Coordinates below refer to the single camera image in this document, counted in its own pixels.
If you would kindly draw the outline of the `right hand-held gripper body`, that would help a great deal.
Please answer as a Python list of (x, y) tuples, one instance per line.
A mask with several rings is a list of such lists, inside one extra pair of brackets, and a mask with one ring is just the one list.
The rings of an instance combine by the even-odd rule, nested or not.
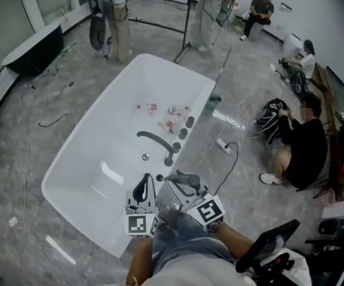
[(211, 232), (224, 221), (226, 212), (219, 197), (206, 189), (192, 200), (185, 213), (202, 230)]

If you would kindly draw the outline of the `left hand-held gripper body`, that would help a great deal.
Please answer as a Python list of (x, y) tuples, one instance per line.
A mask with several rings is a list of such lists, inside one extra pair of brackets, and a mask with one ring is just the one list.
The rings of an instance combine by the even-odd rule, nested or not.
[(124, 230), (132, 238), (153, 238), (160, 222), (157, 207), (125, 205)]

